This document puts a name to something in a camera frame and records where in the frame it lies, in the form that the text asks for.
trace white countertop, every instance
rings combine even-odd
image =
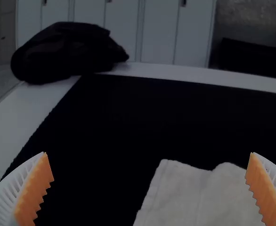
[[[203,68],[126,63],[106,74],[189,81],[276,93],[276,79]],[[23,83],[0,102],[0,177],[78,79],[79,76],[75,76],[43,86]]]

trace white cabinet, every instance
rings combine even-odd
[[[1,0],[1,12],[9,13],[16,9],[16,0]]]
[[[17,1],[18,47],[41,29],[74,18],[110,30],[130,61],[208,66],[216,0]]]
[[[75,0],[74,21],[104,26],[105,0]]]
[[[68,21],[69,0],[43,0],[42,29],[61,21]]]
[[[215,0],[144,0],[141,61],[207,67]]]
[[[0,60],[2,63],[9,63],[15,51],[15,13],[1,16],[0,29]]]
[[[112,0],[106,3],[105,28],[135,61],[139,0]]]
[[[214,1],[187,0],[181,5],[175,65],[207,67],[211,48]]]
[[[17,48],[41,30],[41,1],[18,0],[16,8]]]
[[[172,64],[178,19],[178,0],[146,0],[141,61]]]

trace black fabric surface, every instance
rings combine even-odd
[[[35,224],[132,225],[161,159],[212,170],[276,164],[276,94],[109,75],[82,77],[5,175],[45,151],[55,181]]]
[[[11,70],[22,81],[44,84],[110,71],[129,55],[95,24],[57,22],[34,35],[11,58]]]

